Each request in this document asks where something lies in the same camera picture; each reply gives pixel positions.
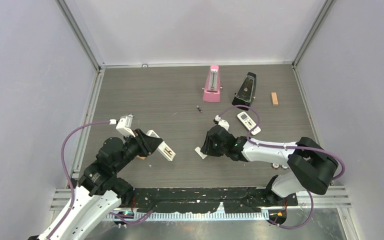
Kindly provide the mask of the white battery cover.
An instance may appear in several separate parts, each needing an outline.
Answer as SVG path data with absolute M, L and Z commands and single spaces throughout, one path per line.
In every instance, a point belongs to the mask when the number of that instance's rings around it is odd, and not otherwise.
M 208 155 L 207 154 L 204 154 L 202 153 L 202 150 L 199 146 L 197 146 L 194 151 L 199 155 L 199 157 L 204 160 Z

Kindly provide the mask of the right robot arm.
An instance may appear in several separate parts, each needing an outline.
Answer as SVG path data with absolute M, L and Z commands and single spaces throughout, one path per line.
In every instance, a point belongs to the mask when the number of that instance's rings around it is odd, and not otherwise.
M 195 151 L 202 158 L 226 156 L 236 162 L 266 162 L 290 171 L 273 176 L 262 192 L 271 205 L 301 191 L 324 195 L 338 169 L 339 162 L 315 141 L 302 137 L 293 142 L 261 141 L 249 136 L 235 137 L 216 125 L 207 133 L 202 147 Z

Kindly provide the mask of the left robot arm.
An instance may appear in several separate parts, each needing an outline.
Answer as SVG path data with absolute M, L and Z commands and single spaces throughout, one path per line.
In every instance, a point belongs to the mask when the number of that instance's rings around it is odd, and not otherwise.
M 43 233 L 30 239 L 84 240 L 115 208 L 128 207 L 133 202 L 133 186 L 118 173 L 136 157 L 153 154 L 163 142 L 138 128 L 131 136 L 106 139 L 95 161 L 78 179 L 63 210 Z

